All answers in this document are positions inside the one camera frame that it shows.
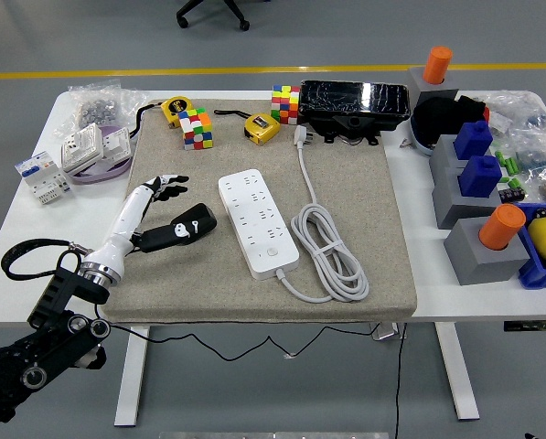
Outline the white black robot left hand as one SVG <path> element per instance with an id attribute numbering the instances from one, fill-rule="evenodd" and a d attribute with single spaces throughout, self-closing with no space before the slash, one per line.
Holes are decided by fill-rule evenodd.
<path id="1" fill-rule="evenodd" d="M 198 203 L 165 226 L 144 232 L 139 230 L 150 205 L 186 192 L 183 184 L 187 181 L 185 176 L 162 175 L 134 189 L 123 203 L 104 244 L 84 258 L 80 265 L 82 275 L 100 276 L 116 284 L 124 275 L 124 259 L 129 253 L 189 245 L 214 230 L 217 220 L 203 203 Z"/>

